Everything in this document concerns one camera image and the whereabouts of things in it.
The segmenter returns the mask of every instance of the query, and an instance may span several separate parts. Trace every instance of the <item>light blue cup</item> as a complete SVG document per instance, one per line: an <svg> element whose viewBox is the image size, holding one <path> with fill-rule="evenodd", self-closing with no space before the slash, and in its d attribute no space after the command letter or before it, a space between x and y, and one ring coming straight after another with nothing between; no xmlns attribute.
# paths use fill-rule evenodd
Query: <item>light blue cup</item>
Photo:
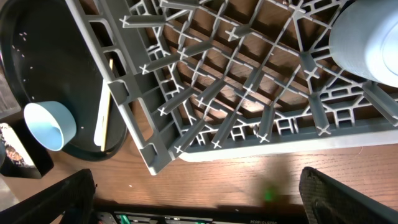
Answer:
<svg viewBox="0 0 398 224"><path fill-rule="evenodd" d="M76 122L70 111L56 101L29 103L24 117L36 140L51 151L61 150L76 134Z"/></svg>

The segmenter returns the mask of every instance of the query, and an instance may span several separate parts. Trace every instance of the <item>gray plastic dish rack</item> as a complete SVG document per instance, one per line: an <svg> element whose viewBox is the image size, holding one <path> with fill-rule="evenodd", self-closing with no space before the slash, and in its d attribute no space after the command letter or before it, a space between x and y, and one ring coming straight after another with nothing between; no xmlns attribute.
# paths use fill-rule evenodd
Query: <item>gray plastic dish rack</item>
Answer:
<svg viewBox="0 0 398 224"><path fill-rule="evenodd" d="M343 75L343 69L321 63L322 60L331 57L327 43L319 47L320 42L327 38L334 21L348 2L346 0L326 1L322 6L318 5L319 2L324 2L320 0L258 0L247 24L240 24L224 16L230 4L228 0L221 1L222 4L217 11L206 5L210 2L208 0L141 0L135 4L125 0L96 0L98 15L86 15L79 0L66 2L152 175L156 175L178 157L190 162L199 162L398 142L398 129L395 128L398 125L398 95L387 94L374 82L354 81ZM290 12L290 17L276 39L268 38L252 29L252 23L265 2ZM332 7L336 8L336 11L329 22L314 17L315 14ZM188 32L197 11L214 17L213 31L207 39L201 39ZM186 18L186 21L181 26L175 25L173 21L181 17ZM301 19L325 28L309 49L305 49L302 44L302 34L297 22ZM228 41L239 40L231 52L213 44L221 21L233 27L225 30ZM100 44L91 26L91 23L95 22L105 26L113 44ZM280 41L290 23L295 27L298 50ZM178 34L178 49L174 53L169 50L163 35L166 26ZM146 29L153 30L155 44L150 43ZM260 66L251 65L237 57L245 38L250 35L271 45ZM196 41L195 44L185 45L188 39ZM276 49L300 60L287 82L263 69ZM217 51L228 61L222 76L202 69L211 50ZM109 68L106 58L106 53L109 52L114 52L119 57L126 72L124 76L117 77ZM201 55L197 64L189 61L194 55ZM181 81L176 69L177 63L183 63L192 71L190 84ZM235 63L250 69L242 88L236 88L226 82L228 72ZM320 73L327 73L330 78L321 87L312 87L313 81L320 78ZM299 90L292 85L298 74L302 74L308 90ZM213 83L200 91L195 88L198 77L208 77ZM257 99L254 94L263 79L272 80L281 89L270 103ZM175 89L168 85L170 82L174 84ZM223 88L228 88L239 96L237 107L228 108L216 100L217 94ZM306 107L301 110L279 111L276 105L286 92L307 99ZM192 97L204 108L202 116L193 112L190 101ZM335 103L338 99L350 100ZM129 103L135 100L139 100L153 129L153 135L148 140L144 139L129 107ZM239 112L243 101L261 105L264 108L261 116L245 118ZM178 109L180 105L188 116L189 125L182 121ZM382 116L356 119L354 110L369 106L375 107ZM205 118L211 110L225 114L220 124L210 124L206 121ZM298 121L303 119L309 119L310 125L302 127ZM251 133L246 131L248 128L252 130Z"/></svg>

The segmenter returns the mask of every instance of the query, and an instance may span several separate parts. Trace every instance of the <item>green light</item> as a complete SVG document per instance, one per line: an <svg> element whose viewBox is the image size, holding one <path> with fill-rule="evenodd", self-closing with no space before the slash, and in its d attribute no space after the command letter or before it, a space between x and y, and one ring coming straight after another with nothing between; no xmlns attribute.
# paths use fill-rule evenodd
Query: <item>green light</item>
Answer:
<svg viewBox="0 0 398 224"><path fill-rule="evenodd" d="M121 224L130 224L130 220L126 215L120 215Z"/></svg>

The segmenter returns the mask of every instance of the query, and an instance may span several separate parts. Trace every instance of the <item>dish rack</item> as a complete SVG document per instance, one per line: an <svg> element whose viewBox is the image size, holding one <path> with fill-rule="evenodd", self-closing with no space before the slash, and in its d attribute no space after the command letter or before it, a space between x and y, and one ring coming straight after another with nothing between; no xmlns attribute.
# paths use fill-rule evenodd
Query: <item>dish rack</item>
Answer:
<svg viewBox="0 0 398 224"><path fill-rule="evenodd" d="M96 0L96 15L66 2L152 175L178 157L398 142L398 90L344 71L328 50L352 1ZM98 40L94 23L111 44ZM109 68L110 52L125 75Z"/></svg>

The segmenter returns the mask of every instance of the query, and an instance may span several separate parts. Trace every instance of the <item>wooden table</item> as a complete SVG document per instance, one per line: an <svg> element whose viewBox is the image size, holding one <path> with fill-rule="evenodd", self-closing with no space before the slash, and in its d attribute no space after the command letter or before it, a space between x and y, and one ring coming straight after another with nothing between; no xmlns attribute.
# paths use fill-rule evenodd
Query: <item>wooden table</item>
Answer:
<svg viewBox="0 0 398 224"><path fill-rule="evenodd" d="M134 114L138 121L143 116L137 109ZM149 128L143 129L143 133L150 134ZM149 174L131 137L114 157L102 162L86 162L64 152L50 153L54 168L41 180L3 177L19 200L80 169L90 168L98 184L96 198L121 204L206 208L261 206L264 187L269 184L278 186L289 203L301 204L300 174L305 166L311 166L398 210L398 145L198 163L177 159L157 176Z"/></svg>

